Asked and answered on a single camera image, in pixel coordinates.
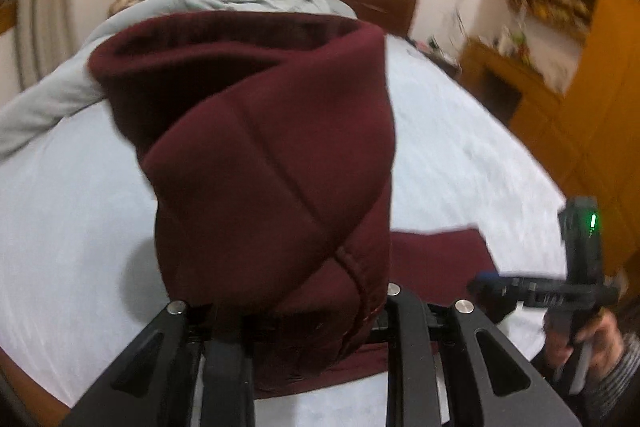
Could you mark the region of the grey sleeve right forearm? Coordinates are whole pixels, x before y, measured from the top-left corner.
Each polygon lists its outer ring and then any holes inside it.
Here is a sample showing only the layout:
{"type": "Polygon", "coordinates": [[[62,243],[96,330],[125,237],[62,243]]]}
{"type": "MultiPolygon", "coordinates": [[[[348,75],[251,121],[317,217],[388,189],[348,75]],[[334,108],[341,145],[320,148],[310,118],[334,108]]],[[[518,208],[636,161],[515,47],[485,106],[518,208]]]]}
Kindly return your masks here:
{"type": "Polygon", "coordinates": [[[582,391],[583,426],[639,427],[639,337],[623,337],[624,352],[614,369],[582,391]]]}

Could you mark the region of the person's right hand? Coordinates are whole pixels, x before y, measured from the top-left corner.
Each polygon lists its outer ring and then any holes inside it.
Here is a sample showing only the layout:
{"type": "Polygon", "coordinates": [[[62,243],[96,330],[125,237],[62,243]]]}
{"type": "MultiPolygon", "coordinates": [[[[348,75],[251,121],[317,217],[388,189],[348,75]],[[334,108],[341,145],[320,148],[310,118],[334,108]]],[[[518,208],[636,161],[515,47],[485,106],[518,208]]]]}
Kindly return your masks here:
{"type": "MultiPolygon", "coordinates": [[[[544,349],[542,356],[550,369],[563,366],[573,353],[568,336],[555,327],[550,312],[544,316],[544,349]]],[[[592,381],[602,381],[615,369],[625,352],[625,343],[615,315],[602,308],[575,336],[575,343],[592,344],[588,376],[592,381]]]]}

